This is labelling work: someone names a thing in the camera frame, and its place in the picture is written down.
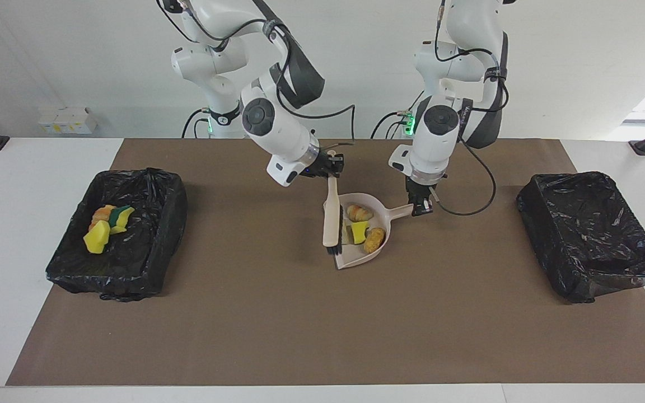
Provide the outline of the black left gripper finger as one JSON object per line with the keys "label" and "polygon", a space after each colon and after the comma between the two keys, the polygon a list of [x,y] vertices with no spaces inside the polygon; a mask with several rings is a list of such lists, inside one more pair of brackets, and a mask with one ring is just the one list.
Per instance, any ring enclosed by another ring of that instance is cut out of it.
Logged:
{"label": "black left gripper finger", "polygon": [[433,203],[431,195],[428,194],[410,194],[410,203],[413,205],[412,217],[419,217],[433,212]]}

